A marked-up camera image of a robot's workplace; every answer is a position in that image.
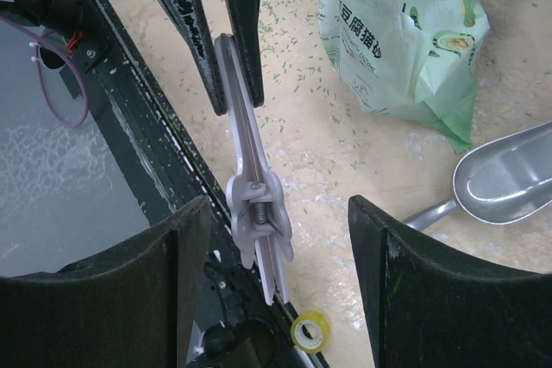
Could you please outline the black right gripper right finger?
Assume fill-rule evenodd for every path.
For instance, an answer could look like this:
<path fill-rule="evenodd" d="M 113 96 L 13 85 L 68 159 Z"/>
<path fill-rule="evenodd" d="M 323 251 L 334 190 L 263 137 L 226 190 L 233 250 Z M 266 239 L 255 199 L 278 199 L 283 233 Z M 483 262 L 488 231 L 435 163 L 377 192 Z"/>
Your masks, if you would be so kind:
<path fill-rule="evenodd" d="M 376 366 L 550 366 L 548 273 L 456 250 L 363 196 L 348 229 Z"/>

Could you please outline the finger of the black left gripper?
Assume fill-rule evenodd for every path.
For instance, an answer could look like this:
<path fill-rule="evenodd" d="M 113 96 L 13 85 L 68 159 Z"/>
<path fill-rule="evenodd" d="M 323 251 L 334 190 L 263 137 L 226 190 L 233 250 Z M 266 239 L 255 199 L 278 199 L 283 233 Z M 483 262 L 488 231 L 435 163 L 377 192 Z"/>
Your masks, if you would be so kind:
<path fill-rule="evenodd" d="M 225 2 L 248 93 L 253 106 L 258 108 L 265 100 L 258 32 L 260 0 Z"/>
<path fill-rule="evenodd" d="M 202 0 L 158 0 L 191 51 L 216 115 L 227 112 L 223 81 Z"/>

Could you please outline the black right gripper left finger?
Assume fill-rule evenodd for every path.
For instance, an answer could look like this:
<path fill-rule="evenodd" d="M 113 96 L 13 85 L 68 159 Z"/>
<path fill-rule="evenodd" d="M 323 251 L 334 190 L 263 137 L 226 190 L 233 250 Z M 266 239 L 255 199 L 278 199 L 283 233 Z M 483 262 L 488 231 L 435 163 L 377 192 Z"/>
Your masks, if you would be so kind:
<path fill-rule="evenodd" d="M 210 226 L 198 196 L 57 272 L 2 278 L 2 366 L 185 366 Z"/>

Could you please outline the silver metal scoop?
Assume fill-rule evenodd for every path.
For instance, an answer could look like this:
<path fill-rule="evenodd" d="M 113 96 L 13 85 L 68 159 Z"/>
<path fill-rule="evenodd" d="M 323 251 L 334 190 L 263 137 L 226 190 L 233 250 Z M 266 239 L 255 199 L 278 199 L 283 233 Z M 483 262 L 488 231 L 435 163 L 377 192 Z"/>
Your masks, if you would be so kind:
<path fill-rule="evenodd" d="M 452 175 L 452 196 L 404 219 L 423 231 L 455 209 L 506 225 L 551 204 L 551 123 L 487 142 L 466 153 Z"/>

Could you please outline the black white bag sealing strip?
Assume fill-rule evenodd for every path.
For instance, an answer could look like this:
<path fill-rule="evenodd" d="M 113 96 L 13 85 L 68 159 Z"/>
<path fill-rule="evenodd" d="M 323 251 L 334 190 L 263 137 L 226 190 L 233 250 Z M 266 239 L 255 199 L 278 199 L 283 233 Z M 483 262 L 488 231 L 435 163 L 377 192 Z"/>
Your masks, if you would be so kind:
<path fill-rule="evenodd" d="M 285 263 L 293 260 L 294 252 L 283 188 L 267 163 L 235 38 L 230 34 L 218 36 L 215 52 L 237 162 L 225 191 L 232 237 L 242 265 L 247 269 L 258 266 L 266 304 L 272 305 L 276 295 L 288 303 Z"/>

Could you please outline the green cat litter bag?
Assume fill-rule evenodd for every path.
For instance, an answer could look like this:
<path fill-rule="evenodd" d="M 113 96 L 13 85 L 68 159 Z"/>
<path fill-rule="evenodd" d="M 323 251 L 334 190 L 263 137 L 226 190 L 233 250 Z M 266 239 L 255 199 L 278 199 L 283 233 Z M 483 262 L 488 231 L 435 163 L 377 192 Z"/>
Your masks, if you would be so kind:
<path fill-rule="evenodd" d="M 318 0 L 323 48 L 368 114 L 442 132 L 466 151 L 477 58 L 490 25 L 481 0 Z"/>

